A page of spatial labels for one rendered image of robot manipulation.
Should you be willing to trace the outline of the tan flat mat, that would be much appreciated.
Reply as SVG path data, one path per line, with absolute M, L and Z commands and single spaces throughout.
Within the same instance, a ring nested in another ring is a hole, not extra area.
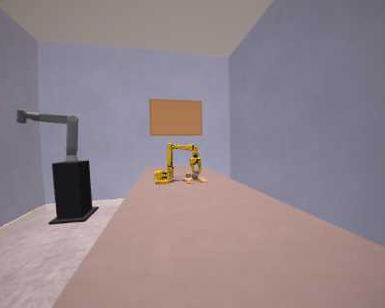
M 202 183 L 202 182 L 208 182 L 207 179 L 204 177 L 198 177 L 198 180 L 194 180 L 193 178 L 184 178 L 184 180 L 190 184 L 190 183 Z

